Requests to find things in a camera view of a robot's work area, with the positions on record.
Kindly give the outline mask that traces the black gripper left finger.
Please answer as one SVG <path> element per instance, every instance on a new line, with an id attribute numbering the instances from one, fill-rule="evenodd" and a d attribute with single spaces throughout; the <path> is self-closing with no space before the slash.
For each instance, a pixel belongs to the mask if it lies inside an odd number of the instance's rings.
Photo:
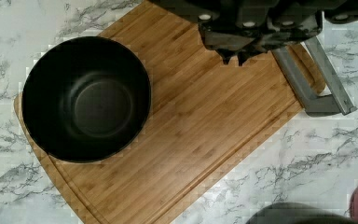
<path id="1" fill-rule="evenodd" d="M 222 58 L 223 64 L 228 65 L 231 58 L 235 55 L 235 52 L 228 49 L 218 49 L 216 51 Z"/>

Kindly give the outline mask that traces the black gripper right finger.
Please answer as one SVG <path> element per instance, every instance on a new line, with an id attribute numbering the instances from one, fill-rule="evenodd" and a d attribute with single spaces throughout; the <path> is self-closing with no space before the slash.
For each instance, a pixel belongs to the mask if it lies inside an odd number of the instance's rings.
<path id="1" fill-rule="evenodd" d="M 238 53 L 238 64 L 239 66 L 243 66 L 243 64 L 250 58 L 254 57 L 255 55 L 252 52 L 245 52 L 241 51 Z"/>

